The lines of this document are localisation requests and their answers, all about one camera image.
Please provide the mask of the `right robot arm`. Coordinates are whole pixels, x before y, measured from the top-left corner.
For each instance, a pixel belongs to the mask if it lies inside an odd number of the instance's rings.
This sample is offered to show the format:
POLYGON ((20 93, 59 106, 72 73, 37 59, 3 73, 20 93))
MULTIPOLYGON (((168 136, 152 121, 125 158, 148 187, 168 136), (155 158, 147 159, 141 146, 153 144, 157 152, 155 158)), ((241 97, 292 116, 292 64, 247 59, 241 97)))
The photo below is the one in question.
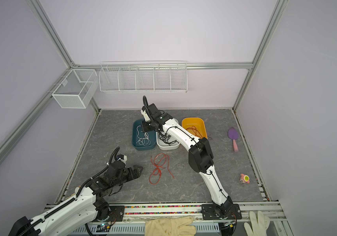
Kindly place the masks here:
POLYGON ((154 103, 149 104, 145 96, 141 114, 144 117, 144 132, 156 131, 162 135, 169 135, 188 151, 190 167, 200 174, 210 192, 215 211, 210 215, 220 219, 241 219, 239 205, 233 203, 217 176, 208 139, 188 132, 170 114, 159 110, 154 103))

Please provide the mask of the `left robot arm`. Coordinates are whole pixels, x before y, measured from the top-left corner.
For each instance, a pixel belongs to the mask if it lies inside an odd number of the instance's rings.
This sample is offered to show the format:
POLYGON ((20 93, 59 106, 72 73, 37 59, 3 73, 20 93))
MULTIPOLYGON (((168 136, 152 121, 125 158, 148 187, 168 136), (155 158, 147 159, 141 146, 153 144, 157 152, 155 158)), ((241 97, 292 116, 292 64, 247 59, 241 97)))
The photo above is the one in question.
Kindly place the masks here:
POLYGON ((82 225, 96 220, 114 224, 122 213, 111 208, 106 197, 116 194, 115 187, 138 179, 143 167, 127 167, 127 156, 119 154, 117 147, 104 169, 87 179, 65 201, 31 219, 17 220, 9 233, 11 236, 66 236, 82 225))

